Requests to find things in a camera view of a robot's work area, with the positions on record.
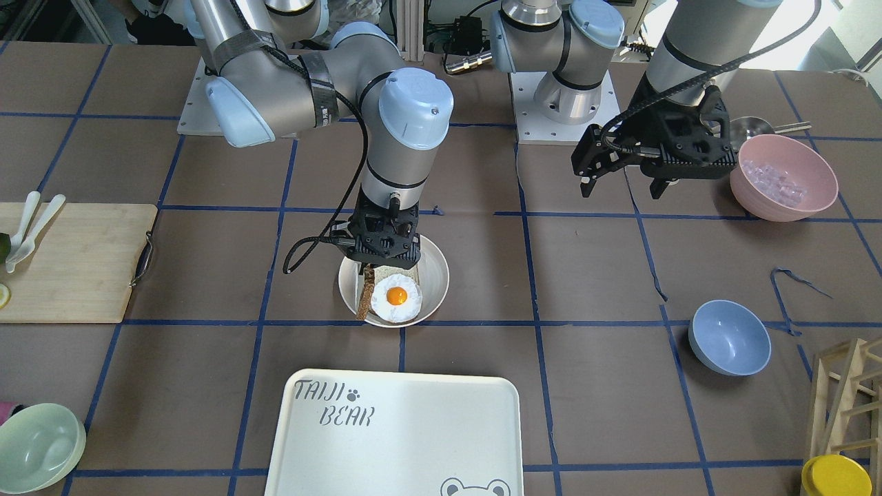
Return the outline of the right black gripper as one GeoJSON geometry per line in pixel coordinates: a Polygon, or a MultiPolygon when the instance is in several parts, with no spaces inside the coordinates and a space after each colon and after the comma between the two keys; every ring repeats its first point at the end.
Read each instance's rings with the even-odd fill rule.
{"type": "Polygon", "coordinates": [[[349,220],[331,226],[330,239],[352,261],[407,270],[421,258],[418,221],[418,203],[405,209],[394,200],[381,207],[359,195],[349,220]]]}

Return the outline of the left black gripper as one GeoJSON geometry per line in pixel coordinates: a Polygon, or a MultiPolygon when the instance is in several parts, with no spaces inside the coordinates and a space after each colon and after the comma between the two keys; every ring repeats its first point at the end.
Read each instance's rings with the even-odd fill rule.
{"type": "Polygon", "coordinates": [[[661,99],[624,119],[606,138],[620,145],[618,152],[601,137],[601,125],[587,126],[571,154],[582,197],[590,197],[599,178],[624,167],[624,157],[637,159],[642,172],[653,178],[649,185],[653,200],[659,200],[680,179],[727,176],[738,160],[730,143],[730,115],[721,89],[713,84],[696,88],[700,93],[696,105],[661,99]]]}

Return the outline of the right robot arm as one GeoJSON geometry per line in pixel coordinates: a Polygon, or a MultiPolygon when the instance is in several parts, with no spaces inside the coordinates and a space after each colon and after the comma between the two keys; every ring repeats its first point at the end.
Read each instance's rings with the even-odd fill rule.
{"type": "Polygon", "coordinates": [[[419,202],[453,113],[447,83],[406,66],[395,43],[365,20],[344,25],[327,50],[290,56],[290,43],[327,30],[325,1],[187,1],[185,9],[208,76],[207,102],[233,147],[348,116],[359,123],[352,216],[330,220],[306,244],[337,245],[365,266],[415,267],[419,202]]]}

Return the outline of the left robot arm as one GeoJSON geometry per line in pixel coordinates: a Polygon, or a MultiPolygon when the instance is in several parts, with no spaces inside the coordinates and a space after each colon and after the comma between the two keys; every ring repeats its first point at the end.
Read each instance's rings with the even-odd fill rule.
{"type": "Polygon", "coordinates": [[[548,119],[586,125],[571,154],[583,197],[628,165],[659,198],[681,179],[719,180],[737,166],[722,93],[778,1],[680,1],[630,103],[592,123],[602,82],[626,41],[626,20],[605,1],[503,1],[489,46],[501,72],[538,72],[535,102],[548,119]]]}

